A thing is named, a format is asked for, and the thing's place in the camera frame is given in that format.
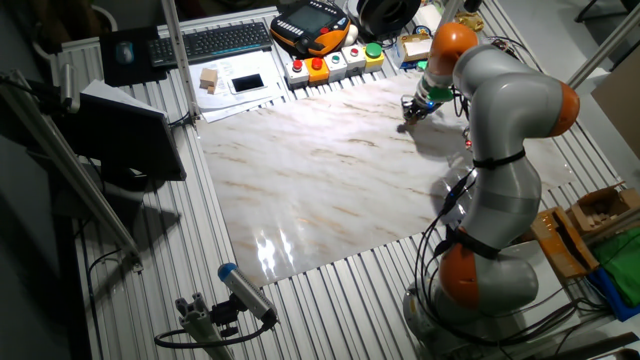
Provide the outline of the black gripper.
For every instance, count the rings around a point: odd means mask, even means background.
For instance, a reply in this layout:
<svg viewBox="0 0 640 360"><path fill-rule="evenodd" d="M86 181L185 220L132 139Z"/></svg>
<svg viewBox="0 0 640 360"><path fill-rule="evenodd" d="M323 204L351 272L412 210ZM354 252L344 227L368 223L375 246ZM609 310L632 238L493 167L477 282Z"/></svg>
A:
<svg viewBox="0 0 640 360"><path fill-rule="evenodd" d="M433 101L431 100L422 101L417 98L412 98L407 105L407 109L403 110L404 123L411 124L412 116L415 116L413 118L413 124L417 124L418 122L423 121L425 119L425 116L431 114L433 111L434 111Z"/></svg>

